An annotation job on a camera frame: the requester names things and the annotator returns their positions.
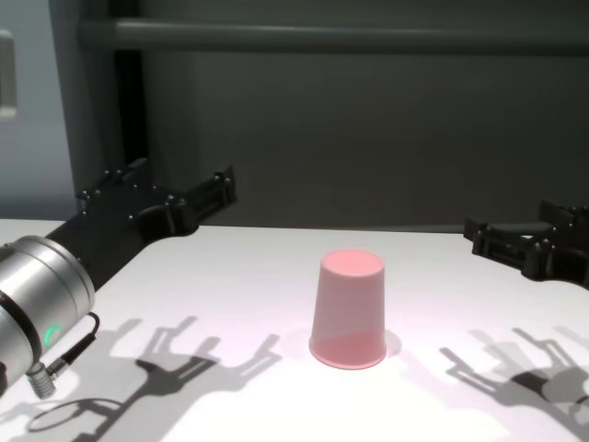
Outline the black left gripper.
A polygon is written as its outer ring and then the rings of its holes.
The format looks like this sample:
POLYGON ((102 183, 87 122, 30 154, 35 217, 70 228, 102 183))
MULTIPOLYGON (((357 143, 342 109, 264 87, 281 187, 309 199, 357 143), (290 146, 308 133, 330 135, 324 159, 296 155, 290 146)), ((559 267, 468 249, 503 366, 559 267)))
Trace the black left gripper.
POLYGON ((181 194, 151 182, 148 160, 107 170, 103 180, 81 194, 82 208, 47 238, 82 265, 99 290, 148 245, 185 237, 237 202, 233 167, 181 194))

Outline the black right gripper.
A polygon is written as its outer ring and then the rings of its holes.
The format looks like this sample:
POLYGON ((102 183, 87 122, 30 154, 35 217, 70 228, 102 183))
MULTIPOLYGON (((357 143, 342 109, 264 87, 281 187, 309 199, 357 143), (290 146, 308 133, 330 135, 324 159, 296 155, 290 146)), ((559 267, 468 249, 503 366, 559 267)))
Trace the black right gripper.
POLYGON ((588 235, 570 233, 588 231, 588 206, 543 200, 538 220, 554 235, 526 236, 467 218, 463 237, 471 242, 473 255, 512 267, 530 280, 561 281, 588 289, 588 235))

